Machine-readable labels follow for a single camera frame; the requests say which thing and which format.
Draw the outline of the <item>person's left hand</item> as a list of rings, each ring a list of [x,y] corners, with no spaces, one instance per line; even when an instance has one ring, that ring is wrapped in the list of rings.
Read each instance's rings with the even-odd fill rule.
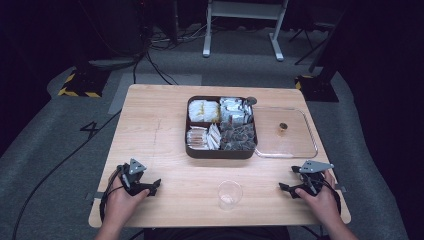
[[[103,224],[110,228],[122,229],[149,193],[150,190],[145,189],[131,196],[123,188],[120,179],[116,177],[112,183],[112,191],[108,194]]]

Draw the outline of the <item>brown compartment box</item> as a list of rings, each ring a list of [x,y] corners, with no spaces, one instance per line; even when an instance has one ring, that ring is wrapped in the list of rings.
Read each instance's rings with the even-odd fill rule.
[[[197,149],[192,149],[187,145],[186,142],[186,133],[187,131],[193,127],[193,126],[197,126],[197,127],[204,127],[207,129],[207,133],[208,133],[208,129],[209,127],[215,123],[218,128],[219,128],[219,132],[220,132],[220,124],[221,123],[227,123],[227,122],[222,122],[219,118],[218,122],[192,122],[189,118],[189,113],[188,113],[188,106],[189,103],[192,102],[193,100],[208,100],[208,101],[216,101],[219,104],[220,107],[220,98],[221,97],[234,97],[234,96],[193,96],[191,97],[188,102],[187,102],[187,117],[186,117],[186,126],[185,126],[185,147],[186,147],[186,153],[192,157],[192,158],[207,158],[207,159],[248,159],[250,158],[255,149],[253,151],[226,151],[226,150],[222,150],[221,147],[218,150],[197,150]],[[254,122],[254,115],[253,115],[253,120],[251,122],[254,125],[254,129],[255,129],[255,133],[256,133],[256,127],[255,127],[255,122]]]

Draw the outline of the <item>pile of white yellow packets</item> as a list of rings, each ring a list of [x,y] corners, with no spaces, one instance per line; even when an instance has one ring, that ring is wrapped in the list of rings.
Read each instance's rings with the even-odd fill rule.
[[[188,113],[192,122],[218,122],[220,107],[216,101],[193,100],[189,103]]]

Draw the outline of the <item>pile of silver foil packets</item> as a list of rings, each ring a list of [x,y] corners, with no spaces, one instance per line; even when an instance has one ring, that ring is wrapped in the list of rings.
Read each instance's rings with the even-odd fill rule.
[[[251,123],[253,120],[253,105],[255,97],[221,97],[220,120],[234,125]]]

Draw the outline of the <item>row of white sachets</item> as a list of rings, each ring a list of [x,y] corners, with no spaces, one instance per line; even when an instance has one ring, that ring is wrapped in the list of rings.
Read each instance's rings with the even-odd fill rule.
[[[213,123],[207,133],[207,144],[210,150],[218,150],[220,148],[221,134],[218,126]]]

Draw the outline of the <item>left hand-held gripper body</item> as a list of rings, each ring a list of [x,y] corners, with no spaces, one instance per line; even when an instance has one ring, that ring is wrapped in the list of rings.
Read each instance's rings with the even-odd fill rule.
[[[139,194],[141,191],[148,189],[149,185],[140,183],[139,180],[144,174],[146,167],[134,158],[128,163],[117,167],[120,174],[120,180],[126,192],[131,196]]]

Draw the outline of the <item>person's right hand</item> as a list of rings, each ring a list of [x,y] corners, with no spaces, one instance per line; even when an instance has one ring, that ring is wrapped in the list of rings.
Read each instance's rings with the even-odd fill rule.
[[[327,229],[330,229],[342,224],[343,221],[333,192],[335,180],[328,170],[324,171],[324,180],[329,186],[323,186],[316,196],[312,196],[300,188],[297,188],[295,193],[308,204],[316,218]]]

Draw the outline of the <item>clear plastic lid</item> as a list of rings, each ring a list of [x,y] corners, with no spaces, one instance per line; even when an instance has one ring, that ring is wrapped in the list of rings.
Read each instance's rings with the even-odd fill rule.
[[[314,158],[318,147],[303,111],[288,107],[254,107],[257,146],[262,158]]]

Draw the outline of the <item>row of clear stick sachets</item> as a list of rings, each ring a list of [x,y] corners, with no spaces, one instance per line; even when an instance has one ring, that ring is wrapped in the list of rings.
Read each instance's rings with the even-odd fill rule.
[[[204,127],[191,127],[186,133],[187,145],[192,149],[208,150],[207,129]]]

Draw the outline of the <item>white metal table frame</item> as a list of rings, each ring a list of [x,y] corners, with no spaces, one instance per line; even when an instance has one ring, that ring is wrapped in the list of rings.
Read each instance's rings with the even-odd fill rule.
[[[272,45],[277,61],[283,61],[284,55],[278,43],[278,36],[285,17],[289,0],[282,0],[278,4],[267,3],[245,3],[222,0],[208,0],[206,10],[206,35],[202,55],[208,58],[211,55],[212,40],[212,18],[229,17],[259,20],[273,20],[276,22],[274,31],[269,33],[269,40]]]

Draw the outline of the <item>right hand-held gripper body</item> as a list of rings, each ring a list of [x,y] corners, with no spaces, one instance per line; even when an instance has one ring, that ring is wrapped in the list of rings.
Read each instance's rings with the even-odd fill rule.
[[[333,167],[334,165],[331,163],[306,160],[298,169],[302,181],[301,188],[310,195],[316,196],[324,185],[324,171]]]

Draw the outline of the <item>clear plastic cup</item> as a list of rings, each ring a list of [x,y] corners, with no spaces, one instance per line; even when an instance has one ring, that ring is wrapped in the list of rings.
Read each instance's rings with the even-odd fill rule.
[[[218,186],[218,204],[224,211],[232,210],[242,199],[241,185],[232,180],[226,180]]]

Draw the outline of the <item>pile of dark grey packets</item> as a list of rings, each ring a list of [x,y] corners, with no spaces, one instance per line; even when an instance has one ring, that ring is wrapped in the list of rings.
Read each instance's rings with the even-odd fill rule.
[[[252,123],[232,125],[220,124],[220,147],[226,151],[253,151],[256,148],[255,129]]]

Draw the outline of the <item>black yellow striped stand base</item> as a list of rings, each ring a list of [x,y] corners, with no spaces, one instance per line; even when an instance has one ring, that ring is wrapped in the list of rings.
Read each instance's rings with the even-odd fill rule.
[[[59,96],[100,98],[110,76],[110,71],[74,69],[60,88]]]
[[[295,87],[301,91],[306,101],[338,102],[339,99],[330,82],[318,76],[298,75],[294,79]]]

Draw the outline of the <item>black tripod stand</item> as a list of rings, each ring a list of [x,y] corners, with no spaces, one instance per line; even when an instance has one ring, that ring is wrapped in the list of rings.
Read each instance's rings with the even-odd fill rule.
[[[293,42],[299,35],[303,34],[305,40],[308,43],[309,51],[306,52],[299,60],[297,60],[295,65],[299,65],[303,60],[319,50],[326,43],[327,38],[330,36],[334,28],[334,23],[330,23],[324,20],[311,20],[304,24],[303,27],[299,28],[297,32],[289,39],[289,42]],[[314,34],[315,32],[320,32],[322,34],[322,39],[320,42],[313,42],[311,40],[310,35]]]

